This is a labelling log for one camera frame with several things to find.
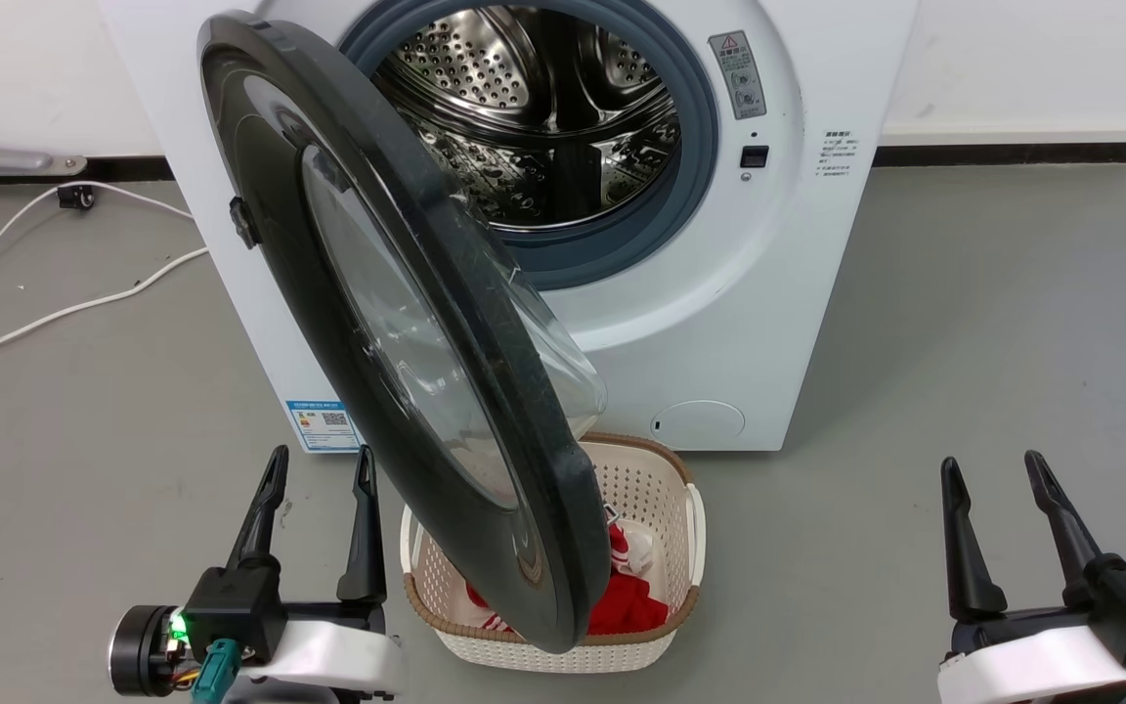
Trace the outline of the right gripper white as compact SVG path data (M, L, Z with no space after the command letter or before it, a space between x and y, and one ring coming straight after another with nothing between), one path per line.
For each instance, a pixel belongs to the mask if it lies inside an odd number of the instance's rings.
M1085 522L1038 451L1024 454L1035 504L1058 552L1067 609L1108 609L1108 567L1126 565L1099 549ZM944 569L950 650L935 679L942 703L1126 703L1126 667L1090 629L1085 612L1015 611L993 583L978 547L964 472L941 463Z

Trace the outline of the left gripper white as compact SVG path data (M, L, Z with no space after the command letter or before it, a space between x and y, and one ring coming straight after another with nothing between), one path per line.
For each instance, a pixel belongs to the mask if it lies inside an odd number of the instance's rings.
M289 451L278 445L265 464L225 562L227 572L265 571L279 578L272 556L276 513L287 482ZM387 634L378 482L370 446L363 445L352 482L356 517L339 601L287 601L282 641L269 663L247 667L231 687L233 703L402 703L404 651Z

